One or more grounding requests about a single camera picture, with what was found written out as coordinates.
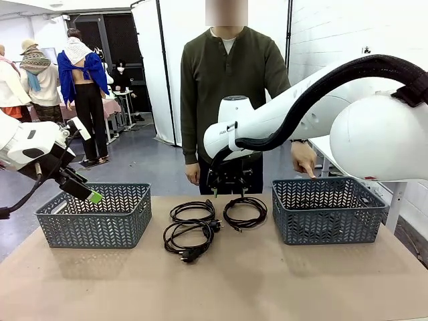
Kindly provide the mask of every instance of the gray basket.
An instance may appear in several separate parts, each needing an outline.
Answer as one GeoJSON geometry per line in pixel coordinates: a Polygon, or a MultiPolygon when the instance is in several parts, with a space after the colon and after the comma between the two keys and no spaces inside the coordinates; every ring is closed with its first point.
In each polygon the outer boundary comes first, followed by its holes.
{"type": "Polygon", "coordinates": [[[288,245],[372,243],[385,203],[350,177],[274,181],[274,219],[288,245]]]}
{"type": "Polygon", "coordinates": [[[36,211],[50,247],[130,249],[150,219],[150,185],[91,183],[103,196],[98,204],[60,193],[36,211]]]}

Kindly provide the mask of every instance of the light blue scarf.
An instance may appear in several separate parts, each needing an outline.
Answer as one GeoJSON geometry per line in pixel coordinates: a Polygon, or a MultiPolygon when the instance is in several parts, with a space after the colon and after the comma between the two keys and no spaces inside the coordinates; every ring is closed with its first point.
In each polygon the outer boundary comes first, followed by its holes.
{"type": "Polygon", "coordinates": [[[35,92],[39,92],[41,90],[39,79],[37,78],[37,76],[35,74],[32,74],[28,70],[26,70],[26,72],[27,72],[27,76],[28,76],[29,87],[32,90],[34,90],[35,92]]]}

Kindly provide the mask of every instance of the man's hand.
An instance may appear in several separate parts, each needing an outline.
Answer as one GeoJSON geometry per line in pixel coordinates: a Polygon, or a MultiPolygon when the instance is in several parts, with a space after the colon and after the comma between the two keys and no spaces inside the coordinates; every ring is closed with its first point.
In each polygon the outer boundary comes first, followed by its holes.
{"type": "Polygon", "coordinates": [[[201,177],[201,167],[199,167],[199,164],[186,165],[186,176],[190,183],[199,186],[199,178],[201,177]]]}
{"type": "Polygon", "coordinates": [[[292,160],[296,172],[307,173],[311,179],[316,179],[314,175],[316,153],[307,142],[292,143],[292,160]]]}

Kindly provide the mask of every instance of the gray floor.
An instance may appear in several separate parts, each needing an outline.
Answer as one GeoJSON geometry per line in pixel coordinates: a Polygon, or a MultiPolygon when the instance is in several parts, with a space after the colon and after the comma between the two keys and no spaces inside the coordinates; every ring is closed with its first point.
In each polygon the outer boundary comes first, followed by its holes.
{"type": "MultiPolygon", "coordinates": [[[[184,175],[182,150],[153,139],[152,125],[137,131],[123,133],[109,146],[108,164],[82,170],[93,182],[144,182],[152,184],[153,195],[198,195],[184,175]]],[[[82,145],[74,142],[76,153],[83,153],[82,145]]],[[[298,176],[290,162],[290,143],[265,154],[265,190],[270,192],[274,179],[292,179],[298,176]]],[[[0,206],[15,204],[33,185],[33,181],[17,173],[0,171],[0,206]]],[[[9,220],[0,220],[0,261],[5,259],[39,223],[33,214],[60,190],[47,182],[9,220]]]]}

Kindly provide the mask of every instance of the orange garment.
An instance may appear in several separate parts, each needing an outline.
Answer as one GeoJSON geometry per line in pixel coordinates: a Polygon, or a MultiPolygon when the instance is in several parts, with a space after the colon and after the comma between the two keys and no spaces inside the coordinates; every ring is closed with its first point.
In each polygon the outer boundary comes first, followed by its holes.
{"type": "Polygon", "coordinates": [[[2,107],[1,110],[10,117],[22,118],[21,107],[2,107]]]}

